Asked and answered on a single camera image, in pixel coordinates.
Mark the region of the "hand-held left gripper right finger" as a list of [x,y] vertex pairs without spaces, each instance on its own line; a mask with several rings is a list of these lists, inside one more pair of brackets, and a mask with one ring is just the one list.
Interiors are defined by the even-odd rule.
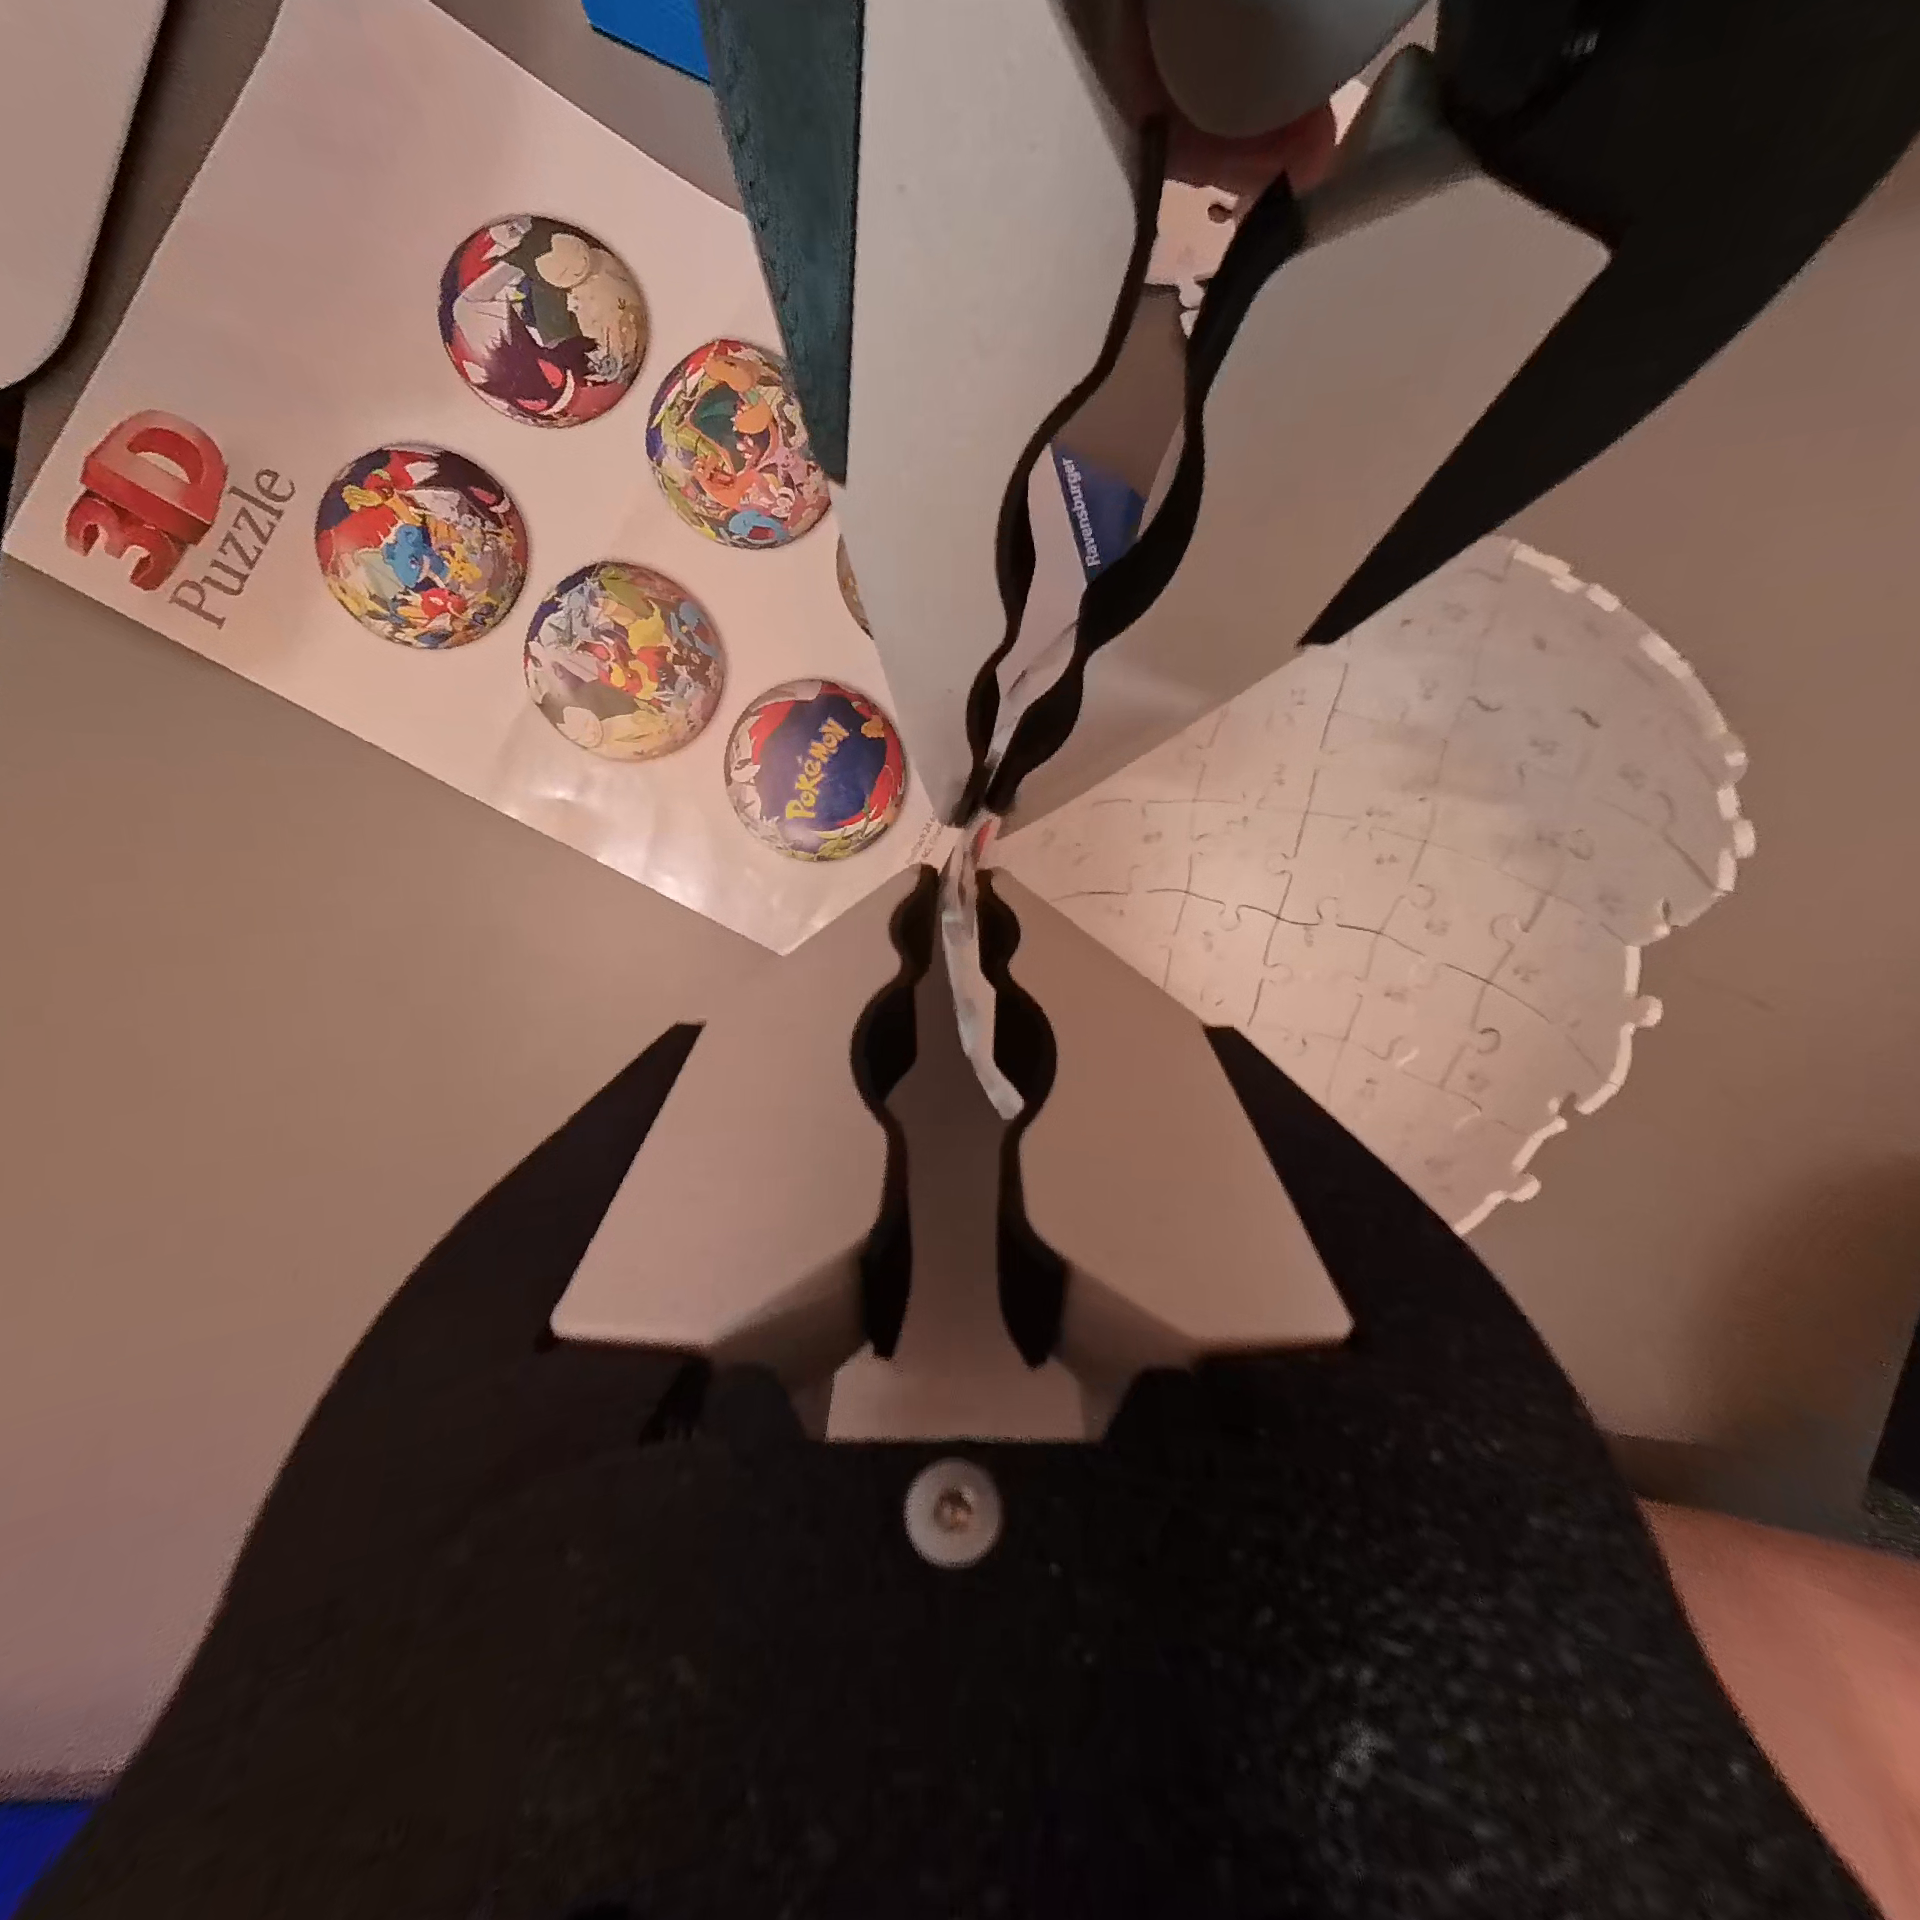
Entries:
[[1198,1359],[1326,1353],[1353,1333],[1205,1023],[1017,878],[983,872],[1001,1123],[998,1317],[1071,1384],[1082,1438]]

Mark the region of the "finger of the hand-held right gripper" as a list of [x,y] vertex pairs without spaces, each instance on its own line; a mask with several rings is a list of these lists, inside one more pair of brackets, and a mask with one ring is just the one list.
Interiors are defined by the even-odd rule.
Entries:
[[1135,134],[1064,4],[866,4],[847,551],[918,797],[953,822],[1005,635],[1001,504],[1094,371],[1135,244]]
[[1294,657],[1608,261],[1457,142],[1353,142],[1298,215],[1215,359],[1191,335],[1182,459],[1022,716],[987,796],[1008,824]]

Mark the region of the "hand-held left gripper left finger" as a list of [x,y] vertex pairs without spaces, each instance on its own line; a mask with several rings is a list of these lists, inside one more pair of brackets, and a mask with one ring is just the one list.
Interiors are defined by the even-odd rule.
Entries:
[[909,1240],[888,1093],[915,1059],[938,872],[886,880],[745,976],[682,1068],[551,1315],[554,1339],[754,1364],[826,1435],[867,1269]]

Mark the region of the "white puzzle piece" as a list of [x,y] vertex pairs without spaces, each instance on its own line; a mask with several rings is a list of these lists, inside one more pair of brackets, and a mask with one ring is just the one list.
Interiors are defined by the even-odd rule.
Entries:
[[997,1062],[998,990],[990,977],[983,935],[983,861],[998,824],[1001,816],[978,809],[962,824],[946,829],[936,931],[955,1037],[997,1117],[1013,1123],[1024,1112],[1024,1095]]

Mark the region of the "person's left forearm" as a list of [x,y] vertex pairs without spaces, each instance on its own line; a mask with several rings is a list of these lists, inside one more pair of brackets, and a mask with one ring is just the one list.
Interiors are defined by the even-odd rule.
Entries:
[[1917,1566],[1642,1501],[1722,1692],[1883,1915],[1917,1915]]

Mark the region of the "beige desk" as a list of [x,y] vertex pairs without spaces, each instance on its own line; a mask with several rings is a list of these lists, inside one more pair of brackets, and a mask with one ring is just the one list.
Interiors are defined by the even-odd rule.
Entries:
[[[1841,1524],[1915,1317],[1915,155],[1511,520],[1711,687],[1758,852],[1474,1240],[1658,1492]],[[415,1262],[762,953],[5,565],[5,1787],[145,1735]]]

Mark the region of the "person's right hand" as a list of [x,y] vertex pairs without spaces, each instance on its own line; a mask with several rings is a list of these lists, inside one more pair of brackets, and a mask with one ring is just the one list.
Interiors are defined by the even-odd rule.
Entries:
[[1303,197],[1328,177],[1337,155],[1331,103],[1255,134],[1213,134],[1178,112],[1168,115],[1168,176],[1213,185],[1233,197],[1259,197],[1277,177]]

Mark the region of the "blue object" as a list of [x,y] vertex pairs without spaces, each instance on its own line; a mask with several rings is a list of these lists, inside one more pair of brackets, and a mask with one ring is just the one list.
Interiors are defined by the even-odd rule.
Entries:
[[96,1797],[2,1801],[2,1918],[17,1913],[37,1884],[81,1833],[96,1805]]
[[587,23],[603,37],[702,85],[711,81],[697,3],[584,0]]

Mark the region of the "white curved puzzle shell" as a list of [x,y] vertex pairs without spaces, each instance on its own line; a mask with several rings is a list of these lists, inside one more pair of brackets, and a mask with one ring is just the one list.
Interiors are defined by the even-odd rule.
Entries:
[[1753,854],[1744,767],[1664,635],[1486,537],[997,861],[1471,1231],[1625,1084],[1642,951]]

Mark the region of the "printed puzzle leaflet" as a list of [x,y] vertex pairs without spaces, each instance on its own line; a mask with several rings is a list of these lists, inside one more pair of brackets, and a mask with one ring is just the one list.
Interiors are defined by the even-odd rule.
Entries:
[[7,553],[775,953],[944,864],[750,220],[285,4]]

